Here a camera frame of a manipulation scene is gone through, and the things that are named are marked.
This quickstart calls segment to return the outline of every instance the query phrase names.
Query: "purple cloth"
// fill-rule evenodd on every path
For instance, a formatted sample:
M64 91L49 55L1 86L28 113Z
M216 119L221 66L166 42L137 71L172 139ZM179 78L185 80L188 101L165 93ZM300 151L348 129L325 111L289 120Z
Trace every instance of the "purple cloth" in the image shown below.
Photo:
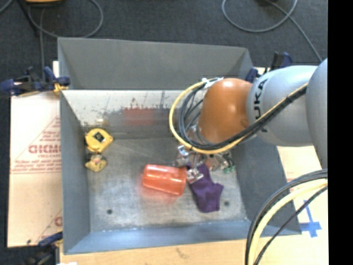
M224 186L212 181L210 171L205 164L198 166L197 169L204 177L191 184L190 187L196 196L199 210L204 213L219 211Z

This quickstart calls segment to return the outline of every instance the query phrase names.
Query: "gray carpet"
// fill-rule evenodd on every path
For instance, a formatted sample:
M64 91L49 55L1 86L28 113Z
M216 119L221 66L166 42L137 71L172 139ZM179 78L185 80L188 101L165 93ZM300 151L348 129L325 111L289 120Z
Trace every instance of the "gray carpet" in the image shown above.
M7 1L0 0L0 9ZM256 66L269 66L274 51L288 52L294 63L301 65L317 65L320 59L328 56L328 0L297 0L290 16L292 19L264 33L250 33L234 27L222 14L223 0L95 1L104 13L103 24L95 38L241 46L249 50ZM269 1L288 12L295 0ZM263 0L228 0L225 9L235 23L249 29L271 27L285 16ZM31 9L37 23L41 13L42 9ZM67 0L44 10L42 26L60 36L85 36L96 28L99 19L97 7L89 0ZM35 34L16 1L0 12L0 81L21 76L29 66L34 66L40 73L39 40L38 32ZM44 34L43 48L45 64L51 65L57 57L56 39ZM0 264L13 265L36 249L6 248L8 99L0 99L0 116Z

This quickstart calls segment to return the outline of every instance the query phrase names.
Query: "small yellow toy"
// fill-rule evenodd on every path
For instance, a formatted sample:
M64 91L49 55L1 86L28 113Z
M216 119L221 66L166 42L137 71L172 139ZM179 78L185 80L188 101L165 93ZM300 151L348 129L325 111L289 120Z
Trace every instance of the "small yellow toy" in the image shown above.
M99 172L106 166L106 159L101 154L93 154L85 167L92 170L93 172Z
M100 128L91 129L85 135L87 149L95 153L102 153L113 140L114 138L110 134Z

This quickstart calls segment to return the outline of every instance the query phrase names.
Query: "orange plastic cup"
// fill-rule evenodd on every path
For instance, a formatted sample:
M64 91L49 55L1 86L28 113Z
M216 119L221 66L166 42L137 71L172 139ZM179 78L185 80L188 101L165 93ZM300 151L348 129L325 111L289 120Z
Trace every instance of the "orange plastic cup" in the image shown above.
M181 196L186 185L186 167L147 164L143 170L142 184L148 188Z

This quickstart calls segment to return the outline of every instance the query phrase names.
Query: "blue tape mark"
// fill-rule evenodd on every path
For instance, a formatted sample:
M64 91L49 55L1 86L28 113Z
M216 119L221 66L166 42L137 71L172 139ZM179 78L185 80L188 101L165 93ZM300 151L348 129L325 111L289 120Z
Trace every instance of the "blue tape mark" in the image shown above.
M300 223L300 228L302 231L308 231L310 234L310 237L317 237L318 234L316 233L316 231L322 229L320 226L320 223L313 221L313 217L311 216L309 206L306 206L305 209L306 209L308 217L309 217L309 222Z

